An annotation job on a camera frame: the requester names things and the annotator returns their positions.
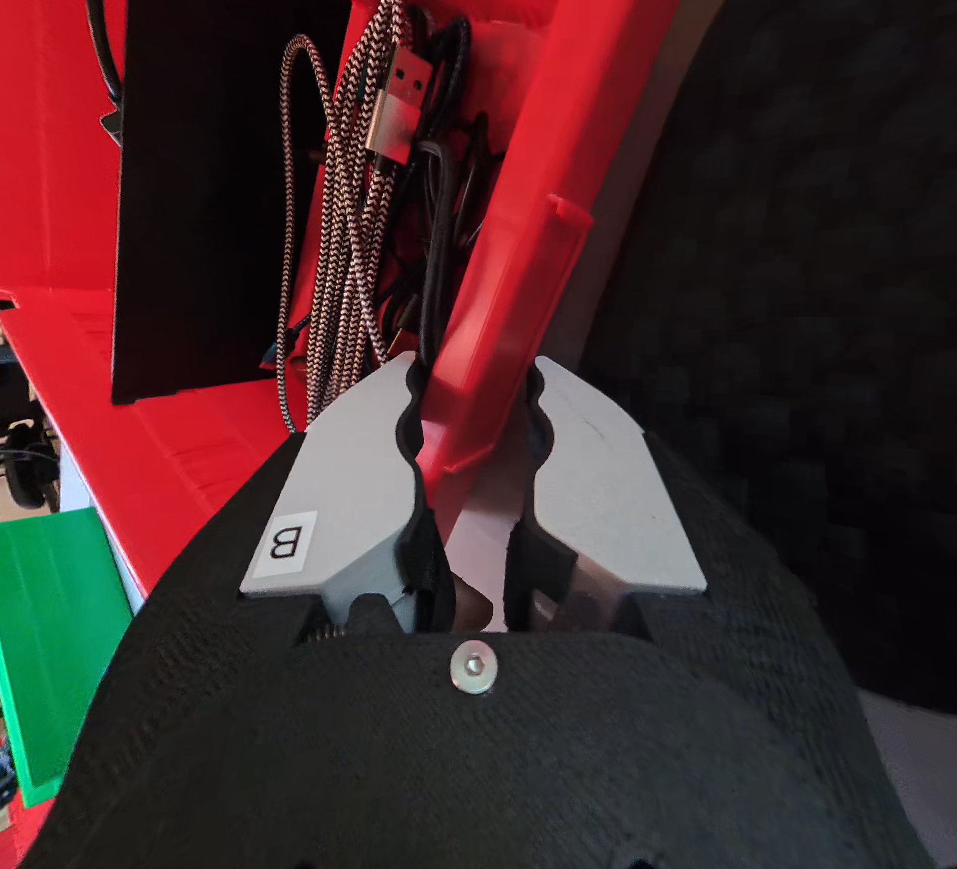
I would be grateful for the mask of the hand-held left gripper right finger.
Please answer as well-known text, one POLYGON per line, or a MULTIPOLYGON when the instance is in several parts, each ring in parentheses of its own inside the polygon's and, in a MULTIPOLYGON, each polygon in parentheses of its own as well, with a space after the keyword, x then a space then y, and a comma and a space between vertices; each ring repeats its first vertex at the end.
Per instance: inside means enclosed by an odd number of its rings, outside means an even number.
POLYGON ((545 356, 525 385, 531 466, 505 562, 510 632, 649 634, 644 603, 707 581, 640 425, 545 356))

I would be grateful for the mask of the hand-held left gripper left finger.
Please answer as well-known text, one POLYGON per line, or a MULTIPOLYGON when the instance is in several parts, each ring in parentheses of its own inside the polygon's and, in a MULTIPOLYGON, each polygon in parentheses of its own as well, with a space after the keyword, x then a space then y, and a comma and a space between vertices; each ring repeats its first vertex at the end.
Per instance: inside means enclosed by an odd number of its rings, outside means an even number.
POLYGON ((428 538, 415 439, 420 360, 406 351, 324 409, 301 446, 240 584, 249 598, 317 595, 345 623, 364 594, 385 597, 406 633, 432 620, 428 538))

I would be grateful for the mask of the red plastic bin with cables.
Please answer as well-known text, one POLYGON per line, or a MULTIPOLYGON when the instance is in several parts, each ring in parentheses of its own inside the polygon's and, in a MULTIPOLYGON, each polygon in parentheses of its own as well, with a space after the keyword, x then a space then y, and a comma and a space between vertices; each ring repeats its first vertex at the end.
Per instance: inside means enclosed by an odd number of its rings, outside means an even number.
MULTIPOLYGON (((125 36, 127 0, 107 0, 125 36)), ((376 0, 351 3, 344 51, 376 0)), ((585 244, 681 0, 408 0, 476 33, 465 109, 504 154, 424 400, 444 534, 585 244)), ((122 147, 84 0, 2 0, 2 327, 138 589, 286 435, 274 378, 111 401, 122 147)))

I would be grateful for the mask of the black textured cushion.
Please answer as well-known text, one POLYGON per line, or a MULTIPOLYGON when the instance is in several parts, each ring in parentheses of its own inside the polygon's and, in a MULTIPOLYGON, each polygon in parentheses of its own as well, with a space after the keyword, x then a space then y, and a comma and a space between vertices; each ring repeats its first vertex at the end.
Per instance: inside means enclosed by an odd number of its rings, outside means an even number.
POLYGON ((580 373, 802 580, 869 691, 955 713, 956 0, 725 0, 580 373))

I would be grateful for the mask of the green plastic bin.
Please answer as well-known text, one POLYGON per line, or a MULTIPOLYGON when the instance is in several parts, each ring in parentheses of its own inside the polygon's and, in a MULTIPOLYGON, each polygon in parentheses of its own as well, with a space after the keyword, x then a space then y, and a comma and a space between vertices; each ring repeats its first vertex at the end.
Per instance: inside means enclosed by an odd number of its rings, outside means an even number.
POLYGON ((59 791, 132 616, 94 508, 2 523, 2 713, 24 808, 59 791))

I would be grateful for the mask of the black divider card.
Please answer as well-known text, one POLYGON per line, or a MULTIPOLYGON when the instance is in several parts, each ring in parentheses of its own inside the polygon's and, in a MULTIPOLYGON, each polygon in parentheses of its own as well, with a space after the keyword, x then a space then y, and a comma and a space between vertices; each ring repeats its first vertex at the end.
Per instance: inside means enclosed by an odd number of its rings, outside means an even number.
POLYGON ((280 312, 281 60, 349 0, 127 0, 111 401, 257 380, 280 312))

